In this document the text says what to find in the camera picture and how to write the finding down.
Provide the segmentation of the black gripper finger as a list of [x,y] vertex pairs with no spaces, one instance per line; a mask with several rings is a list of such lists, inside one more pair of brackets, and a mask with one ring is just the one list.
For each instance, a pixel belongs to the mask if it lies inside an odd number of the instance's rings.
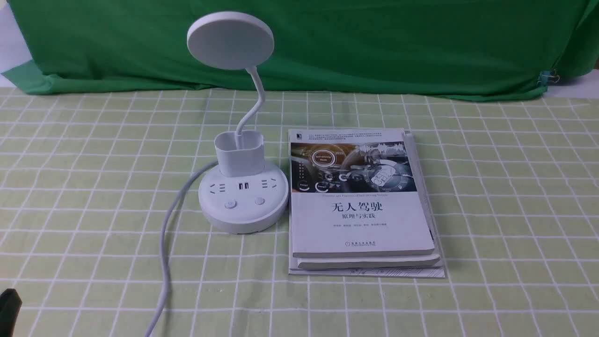
[[12,337],[23,301],[14,288],[0,295],[0,336]]

